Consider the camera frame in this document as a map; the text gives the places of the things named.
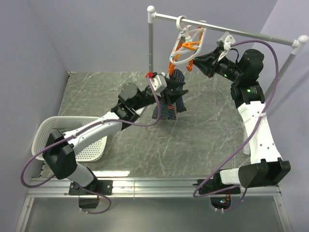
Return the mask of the navy striped underwear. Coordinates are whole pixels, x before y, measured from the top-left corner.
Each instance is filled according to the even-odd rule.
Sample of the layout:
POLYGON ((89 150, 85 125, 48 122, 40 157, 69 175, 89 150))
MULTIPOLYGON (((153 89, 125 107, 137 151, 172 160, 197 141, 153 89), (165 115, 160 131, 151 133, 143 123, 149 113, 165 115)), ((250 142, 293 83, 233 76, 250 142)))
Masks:
POLYGON ((156 106, 152 119, 177 120, 179 113, 187 111, 183 102, 183 95, 188 93, 188 90, 183 90, 185 76, 179 69, 174 69, 168 77, 163 72, 159 76, 165 78, 167 87, 161 93, 157 93, 159 104, 154 100, 156 106))

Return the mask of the white oval clip hanger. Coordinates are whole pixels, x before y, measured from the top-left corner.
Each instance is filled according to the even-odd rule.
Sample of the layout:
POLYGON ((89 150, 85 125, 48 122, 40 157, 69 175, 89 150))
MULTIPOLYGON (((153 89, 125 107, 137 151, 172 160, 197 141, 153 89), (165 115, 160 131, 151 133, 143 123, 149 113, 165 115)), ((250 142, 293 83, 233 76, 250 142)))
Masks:
POLYGON ((190 72, 193 68, 193 59, 201 52, 205 40, 206 28, 190 29, 191 25, 181 26, 182 19, 186 18, 186 16, 181 15, 176 19, 176 27, 180 32, 169 56, 169 75, 173 74, 176 65, 186 63, 188 63, 186 68, 190 72))

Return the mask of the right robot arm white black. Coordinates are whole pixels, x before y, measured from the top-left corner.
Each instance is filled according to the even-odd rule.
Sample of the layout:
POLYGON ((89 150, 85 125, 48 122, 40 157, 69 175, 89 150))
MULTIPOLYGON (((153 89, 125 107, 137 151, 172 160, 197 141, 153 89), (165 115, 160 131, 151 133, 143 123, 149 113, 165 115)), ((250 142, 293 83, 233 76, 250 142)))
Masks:
POLYGON ((193 64, 207 77, 219 74, 232 82, 230 93, 244 127, 244 142, 237 149, 250 155, 250 164, 233 169, 219 165, 203 181, 199 181, 194 197, 240 193, 240 188, 276 186, 290 172, 289 161, 283 160, 276 148, 268 124, 264 97, 257 79, 262 71, 264 55, 248 49, 235 62, 221 58, 221 51, 199 56, 193 64))

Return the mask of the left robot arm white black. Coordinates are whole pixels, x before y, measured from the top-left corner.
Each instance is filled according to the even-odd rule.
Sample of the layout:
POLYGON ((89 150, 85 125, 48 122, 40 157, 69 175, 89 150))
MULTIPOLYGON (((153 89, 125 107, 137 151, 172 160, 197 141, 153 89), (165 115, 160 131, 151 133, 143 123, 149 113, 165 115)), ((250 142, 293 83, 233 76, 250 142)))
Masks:
POLYGON ((100 193, 98 179, 77 162, 76 155, 101 138, 134 125, 140 109, 161 102, 172 105, 188 92, 183 90, 184 81, 166 78, 163 73, 150 72, 146 78, 149 84, 144 90, 134 83, 125 84, 117 105, 97 120, 65 133, 51 131, 42 157, 57 179, 69 179, 86 194, 100 193))

